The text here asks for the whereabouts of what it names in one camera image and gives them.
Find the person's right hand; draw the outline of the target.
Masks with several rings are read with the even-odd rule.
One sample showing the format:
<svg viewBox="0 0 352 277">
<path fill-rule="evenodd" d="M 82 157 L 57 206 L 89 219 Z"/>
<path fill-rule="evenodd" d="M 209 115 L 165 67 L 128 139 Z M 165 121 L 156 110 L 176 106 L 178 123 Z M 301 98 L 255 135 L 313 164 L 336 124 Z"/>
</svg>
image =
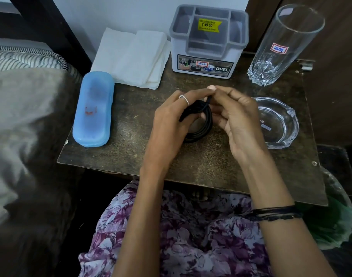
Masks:
<svg viewBox="0 0 352 277">
<path fill-rule="evenodd" d="M 257 102 L 232 87 L 210 85 L 207 89 L 214 91 L 210 104 L 213 122 L 228 135 L 231 153 L 238 163 L 248 165 L 269 159 Z"/>
</svg>

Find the person's left hand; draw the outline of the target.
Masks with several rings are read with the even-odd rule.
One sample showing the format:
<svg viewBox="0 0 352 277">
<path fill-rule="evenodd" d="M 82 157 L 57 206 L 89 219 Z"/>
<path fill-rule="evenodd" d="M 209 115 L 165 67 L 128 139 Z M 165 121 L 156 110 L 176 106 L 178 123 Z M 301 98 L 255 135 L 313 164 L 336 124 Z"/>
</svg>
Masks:
<svg viewBox="0 0 352 277">
<path fill-rule="evenodd" d="M 140 180 L 164 180 L 189 131 L 190 115 L 179 121 L 183 111 L 196 101 L 213 95 L 207 88 L 183 93 L 176 90 L 159 106 L 154 115 L 152 131 L 146 146 Z"/>
</svg>

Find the person's right forearm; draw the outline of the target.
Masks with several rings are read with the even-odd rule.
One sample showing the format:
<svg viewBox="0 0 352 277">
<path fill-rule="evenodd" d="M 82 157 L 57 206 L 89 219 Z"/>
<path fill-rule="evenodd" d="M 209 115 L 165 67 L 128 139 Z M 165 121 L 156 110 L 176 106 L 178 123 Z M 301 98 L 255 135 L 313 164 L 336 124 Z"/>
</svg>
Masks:
<svg viewBox="0 0 352 277">
<path fill-rule="evenodd" d="M 238 163 L 247 181 L 274 277 L 337 277 L 295 208 L 271 155 L 258 150 Z"/>
</svg>

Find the person's left forearm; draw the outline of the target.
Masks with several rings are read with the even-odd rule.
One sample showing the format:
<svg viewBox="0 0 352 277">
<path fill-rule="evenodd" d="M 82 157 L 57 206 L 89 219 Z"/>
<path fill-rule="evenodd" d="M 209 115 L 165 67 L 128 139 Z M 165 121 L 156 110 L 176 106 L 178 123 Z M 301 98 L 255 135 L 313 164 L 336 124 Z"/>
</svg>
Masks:
<svg viewBox="0 0 352 277">
<path fill-rule="evenodd" d="M 169 167 L 143 165 L 112 277 L 160 276 L 160 213 Z"/>
</svg>

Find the grey white plastic organizer box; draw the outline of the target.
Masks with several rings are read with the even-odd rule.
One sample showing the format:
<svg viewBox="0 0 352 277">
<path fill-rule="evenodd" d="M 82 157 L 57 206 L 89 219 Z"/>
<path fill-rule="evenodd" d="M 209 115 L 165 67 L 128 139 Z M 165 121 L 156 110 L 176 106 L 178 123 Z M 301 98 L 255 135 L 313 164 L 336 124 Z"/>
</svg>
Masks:
<svg viewBox="0 0 352 277">
<path fill-rule="evenodd" d="M 172 70 L 231 78 L 248 45 L 248 21 L 243 10 L 179 5 L 169 29 Z"/>
</svg>

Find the clear glass ashtray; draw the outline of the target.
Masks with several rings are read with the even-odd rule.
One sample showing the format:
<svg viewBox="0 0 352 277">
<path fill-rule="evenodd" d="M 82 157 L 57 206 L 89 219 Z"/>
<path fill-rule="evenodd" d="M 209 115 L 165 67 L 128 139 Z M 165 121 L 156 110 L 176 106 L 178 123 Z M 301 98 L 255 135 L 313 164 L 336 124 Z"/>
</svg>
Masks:
<svg viewBox="0 0 352 277">
<path fill-rule="evenodd" d="M 299 133 L 295 110 L 272 97 L 253 97 L 257 102 L 261 129 L 268 149 L 284 149 Z"/>
</svg>

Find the tall clear drinking glass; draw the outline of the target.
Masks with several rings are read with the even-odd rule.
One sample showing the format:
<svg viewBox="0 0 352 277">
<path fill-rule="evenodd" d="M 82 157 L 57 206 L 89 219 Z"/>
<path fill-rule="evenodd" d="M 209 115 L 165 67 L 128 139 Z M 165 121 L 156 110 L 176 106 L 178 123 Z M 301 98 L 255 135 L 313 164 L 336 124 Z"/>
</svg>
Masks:
<svg viewBox="0 0 352 277">
<path fill-rule="evenodd" d="M 324 16 L 311 7 L 280 7 L 249 66 L 249 80 L 262 87 L 275 83 L 324 26 Z"/>
</svg>

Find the stack of white paper napkins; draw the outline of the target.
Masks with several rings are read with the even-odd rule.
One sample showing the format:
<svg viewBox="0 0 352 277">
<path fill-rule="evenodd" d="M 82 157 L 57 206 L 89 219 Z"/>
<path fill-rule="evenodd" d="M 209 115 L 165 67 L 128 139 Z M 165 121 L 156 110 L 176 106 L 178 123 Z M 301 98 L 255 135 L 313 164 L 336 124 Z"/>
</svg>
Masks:
<svg viewBox="0 0 352 277">
<path fill-rule="evenodd" d="M 106 72 L 115 83 L 156 90 L 171 47 L 164 32 L 133 34 L 106 28 L 91 71 Z"/>
</svg>

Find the blue plastic glasses case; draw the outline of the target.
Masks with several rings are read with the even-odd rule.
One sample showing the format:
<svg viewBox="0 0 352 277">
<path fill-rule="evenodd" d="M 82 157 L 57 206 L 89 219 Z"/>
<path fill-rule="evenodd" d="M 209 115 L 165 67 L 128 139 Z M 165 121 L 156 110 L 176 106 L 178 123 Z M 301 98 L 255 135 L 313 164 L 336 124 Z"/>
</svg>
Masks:
<svg viewBox="0 0 352 277">
<path fill-rule="evenodd" d="M 103 71 L 87 73 L 81 83 L 72 136 L 83 147 L 101 147 L 110 136 L 115 82 Z"/>
</svg>

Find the purple floral garment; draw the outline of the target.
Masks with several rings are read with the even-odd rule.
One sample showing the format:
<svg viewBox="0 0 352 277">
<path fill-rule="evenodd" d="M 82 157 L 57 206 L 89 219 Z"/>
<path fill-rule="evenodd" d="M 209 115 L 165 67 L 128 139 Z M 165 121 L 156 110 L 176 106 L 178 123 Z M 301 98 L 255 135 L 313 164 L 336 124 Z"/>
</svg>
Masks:
<svg viewBox="0 0 352 277">
<path fill-rule="evenodd" d="M 104 210 L 89 251 L 78 256 L 79 277 L 111 277 L 137 189 L 131 181 Z M 161 277 L 273 277 L 260 227 L 244 217 L 249 196 L 200 201 L 164 190 L 160 210 Z"/>
</svg>

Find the green plastic bag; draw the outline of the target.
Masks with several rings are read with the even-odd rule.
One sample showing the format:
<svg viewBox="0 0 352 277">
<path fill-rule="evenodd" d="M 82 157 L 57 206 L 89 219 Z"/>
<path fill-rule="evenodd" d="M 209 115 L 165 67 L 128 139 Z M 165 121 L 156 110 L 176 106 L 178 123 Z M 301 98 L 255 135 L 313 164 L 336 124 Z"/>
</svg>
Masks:
<svg viewBox="0 0 352 277">
<path fill-rule="evenodd" d="M 320 250 L 340 248 L 352 234 L 352 202 L 346 191 L 326 168 L 320 167 L 324 179 L 327 206 L 296 202 L 303 220 Z"/>
</svg>

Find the grey blanket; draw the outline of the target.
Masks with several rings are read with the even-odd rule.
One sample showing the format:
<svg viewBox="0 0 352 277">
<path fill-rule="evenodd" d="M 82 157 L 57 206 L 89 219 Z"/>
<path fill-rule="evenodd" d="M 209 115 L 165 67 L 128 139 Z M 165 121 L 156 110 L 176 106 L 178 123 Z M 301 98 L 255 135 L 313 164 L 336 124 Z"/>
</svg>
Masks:
<svg viewBox="0 0 352 277">
<path fill-rule="evenodd" d="M 0 277 L 53 277 L 83 170 L 57 163 L 80 83 L 66 70 L 0 72 Z"/>
</svg>

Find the striped bedding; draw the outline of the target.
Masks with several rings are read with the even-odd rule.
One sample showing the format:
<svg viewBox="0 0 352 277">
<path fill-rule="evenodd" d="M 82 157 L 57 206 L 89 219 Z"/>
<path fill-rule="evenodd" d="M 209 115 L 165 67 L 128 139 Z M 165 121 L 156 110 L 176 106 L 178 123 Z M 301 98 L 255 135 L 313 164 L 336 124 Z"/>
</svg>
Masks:
<svg viewBox="0 0 352 277">
<path fill-rule="evenodd" d="M 82 76 L 61 55 L 53 51 L 0 45 L 0 72 L 23 68 L 51 68 L 67 71 L 77 82 Z"/>
</svg>

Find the dark wooden bed frame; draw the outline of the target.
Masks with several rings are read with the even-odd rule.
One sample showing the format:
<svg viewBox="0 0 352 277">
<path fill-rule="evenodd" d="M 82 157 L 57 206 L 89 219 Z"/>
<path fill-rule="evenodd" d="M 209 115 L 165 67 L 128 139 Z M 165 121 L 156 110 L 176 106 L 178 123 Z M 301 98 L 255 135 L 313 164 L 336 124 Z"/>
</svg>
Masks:
<svg viewBox="0 0 352 277">
<path fill-rule="evenodd" d="M 90 71 L 91 60 L 53 0 L 9 1 L 53 52 L 66 59 L 81 75 Z"/>
</svg>

